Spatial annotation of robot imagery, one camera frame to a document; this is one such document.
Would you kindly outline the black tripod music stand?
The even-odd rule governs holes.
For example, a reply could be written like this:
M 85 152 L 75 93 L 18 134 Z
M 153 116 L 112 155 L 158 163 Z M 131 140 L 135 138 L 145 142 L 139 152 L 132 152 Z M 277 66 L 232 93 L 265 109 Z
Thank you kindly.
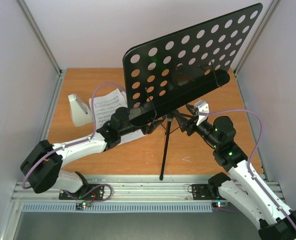
M 185 105 L 223 87 L 229 69 L 263 9 L 261 3 L 233 11 L 130 48 L 123 72 L 130 123 L 153 117 L 187 119 Z

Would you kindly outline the white sheet music page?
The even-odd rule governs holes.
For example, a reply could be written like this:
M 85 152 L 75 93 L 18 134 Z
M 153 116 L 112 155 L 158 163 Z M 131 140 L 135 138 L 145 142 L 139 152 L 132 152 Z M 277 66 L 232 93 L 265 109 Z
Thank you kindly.
M 122 107 L 127 107 L 125 91 L 117 90 L 117 92 L 118 92 L 118 97 L 119 97 L 119 101 L 121 103 L 121 106 Z M 121 137 L 121 143 L 120 144 L 125 144 L 125 143 L 128 143 L 128 142 L 137 140 L 139 138 L 142 138 L 144 136 L 145 135 L 142 133 L 141 130 L 136 130 L 136 131 L 133 131 L 133 132 L 130 132 L 130 133 L 127 133 L 127 134 L 123 135 Z
M 95 115 L 96 129 L 101 128 L 105 122 L 109 121 L 115 111 L 122 107 L 119 101 L 118 92 L 115 89 L 104 96 L 96 96 L 93 100 L 93 110 Z

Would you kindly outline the white grey metronome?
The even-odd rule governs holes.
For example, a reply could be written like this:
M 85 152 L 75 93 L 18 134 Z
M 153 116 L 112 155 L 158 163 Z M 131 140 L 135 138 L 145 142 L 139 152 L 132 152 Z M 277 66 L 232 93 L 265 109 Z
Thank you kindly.
M 81 127 L 93 122 L 91 110 L 88 105 L 77 95 L 68 95 L 70 116 L 75 127 Z

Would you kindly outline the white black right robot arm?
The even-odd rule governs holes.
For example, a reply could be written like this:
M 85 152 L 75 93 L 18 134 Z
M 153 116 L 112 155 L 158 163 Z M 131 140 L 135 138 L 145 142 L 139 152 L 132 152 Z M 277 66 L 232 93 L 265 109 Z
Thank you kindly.
M 213 149 L 213 156 L 225 172 L 208 180 L 213 198 L 224 198 L 234 205 L 257 228 L 263 240 L 296 240 L 296 210 L 291 209 L 255 171 L 252 158 L 235 143 L 236 130 L 228 116 L 207 121 L 210 113 L 192 108 L 187 119 L 175 113 L 180 130 L 197 133 Z

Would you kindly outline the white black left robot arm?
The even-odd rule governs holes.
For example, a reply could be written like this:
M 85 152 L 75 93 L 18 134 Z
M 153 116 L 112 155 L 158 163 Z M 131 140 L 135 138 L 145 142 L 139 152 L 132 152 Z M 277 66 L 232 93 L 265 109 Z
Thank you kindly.
M 23 189 L 33 189 L 41 194 L 49 189 L 70 192 L 77 199 L 88 195 L 89 183 L 79 172 L 67 172 L 62 167 L 82 157 L 108 151 L 121 144 L 121 138 L 139 131 L 151 134 L 164 120 L 153 117 L 148 124 L 133 126 L 126 107 L 119 107 L 101 128 L 92 135 L 69 141 L 51 144 L 40 141 L 23 161 L 20 170 L 24 174 Z

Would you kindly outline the aluminium front frame rails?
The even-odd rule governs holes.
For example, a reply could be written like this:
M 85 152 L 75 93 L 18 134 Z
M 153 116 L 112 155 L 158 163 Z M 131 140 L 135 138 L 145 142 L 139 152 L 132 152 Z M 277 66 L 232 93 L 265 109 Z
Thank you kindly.
M 187 191 L 188 185 L 208 184 L 212 175 L 165 175 L 159 180 L 158 175 L 85 175 L 90 184 L 109 184 L 113 188 L 110 201 L 114 202 L 183 202 L 193 201 Z M 267 185 L 278 196 L 285 200 L 278 182 L 267 182 Z M 58 202 L 62 190 L 50 190 L 35 194 L 32 189 L 23 190 L 21 182 L 17 182 L 11 196 L 12 201 L 26 202 Z M 197 200 L 204 202 L 226 201 Z

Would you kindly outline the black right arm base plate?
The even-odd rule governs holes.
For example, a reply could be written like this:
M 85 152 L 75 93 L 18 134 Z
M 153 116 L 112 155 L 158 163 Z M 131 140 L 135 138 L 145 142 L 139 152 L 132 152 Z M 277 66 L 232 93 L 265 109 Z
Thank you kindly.
M 219 200 L 217 190 L 210 184 L 191 184 L 188 185 L 187 191 L 192 194 L 193 200 Z

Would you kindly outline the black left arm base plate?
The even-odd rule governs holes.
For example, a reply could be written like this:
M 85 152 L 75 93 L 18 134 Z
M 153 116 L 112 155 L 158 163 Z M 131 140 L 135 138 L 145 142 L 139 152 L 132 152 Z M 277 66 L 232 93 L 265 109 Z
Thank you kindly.
M 60 200 L 103 200 L 103 194 L 106 189 L 107 187 L 102 184 L 85 184 L 74 193 L 62 191 L 58 198 Z

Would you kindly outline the left aluminium corner post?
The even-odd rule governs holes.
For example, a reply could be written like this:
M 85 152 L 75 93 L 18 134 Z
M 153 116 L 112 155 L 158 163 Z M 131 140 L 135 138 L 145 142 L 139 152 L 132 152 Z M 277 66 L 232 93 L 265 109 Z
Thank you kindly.
M 55 72 L 57 73 L 57 75 L 60 77 L 62 70 L 59 67 L 59 64 L 57 63 L 50 47 L 48 46 L 36 20 L 34 19 L 26 1 L 24 0 L 16 0 L 18 6 L 20 7 L 23 15 L 25 16 L 26 20 L 28 21 L 30 27 L 32 28 L 32 31 L 34 32 L 35 36 L 37 37 L 39 43 L 41 44 L 43 50 L 45 51 L 48 59 L 50 60 Z

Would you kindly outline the aluminium corner post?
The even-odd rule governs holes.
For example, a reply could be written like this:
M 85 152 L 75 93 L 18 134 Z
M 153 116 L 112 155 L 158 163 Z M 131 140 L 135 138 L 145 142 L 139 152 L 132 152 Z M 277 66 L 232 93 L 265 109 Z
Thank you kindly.
M 256 27 L 250 30 L 250 33 L 252 34 L 251 38 L 248 40 L 248 43 L 246 44 L 246 47 L 244 48 L 238 63 L 233 68 L 235 75 L 237 75 L 240 72 L 244 63 L 250 56 L 250 53 L 252 52 L 254 46 L 258 42 L 259 37 L 262 35 L 263 30 L 265 29 L 266 25 L 268 24 L 270 18 L 272 17 L 280 2 L 280 0 L 270 0 L 269 4 L 263 7 L 263 11 L 260 14 L 260 20 L 258 20 Z
M 34 19 L 26 1 L 24 0 L 16 0 L 18 6 L 20 7 L 23 15 L 25 16 L 26 20 L 28 21 L 30 27 L 32 28 L 32 31 L 34 32 L 35 36 L 37 37 L 39 43 L 41 44 L 43 50 L 45 51 L 48 59 L 50 60 L 55 72 L 57 73 L 57 75 L 60 77 L 62 70 L 59 67 L 59 64 L 57 63 L 50 47 L 48 46 L 36 20 Z

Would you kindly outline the right aluminium corner post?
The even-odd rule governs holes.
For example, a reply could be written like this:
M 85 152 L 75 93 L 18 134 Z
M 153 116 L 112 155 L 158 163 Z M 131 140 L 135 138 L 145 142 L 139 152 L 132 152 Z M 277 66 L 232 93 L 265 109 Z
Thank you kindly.
M 268 24 L 270 18 L 272 17 L 280 2 L 280 0 L 270 0 L 269 4 L 263 7 L 263 11 L 260 14 L 260 20 L 258 20 L 256 27 L 250 30 L 250 33 L 252 34 L 251 38 L 248 40 L 248 43 L 246 44 L 246 47 L 244 48 L 238 63 L 233 68 L 235 75 L 237 75 L 240 72 L 244 63 L 250 56 L 250 53 L 252 52 L 254 46 L 258 42 L 259 37 L 262 35 L 263 30 L 265 29 L 266 25 Z

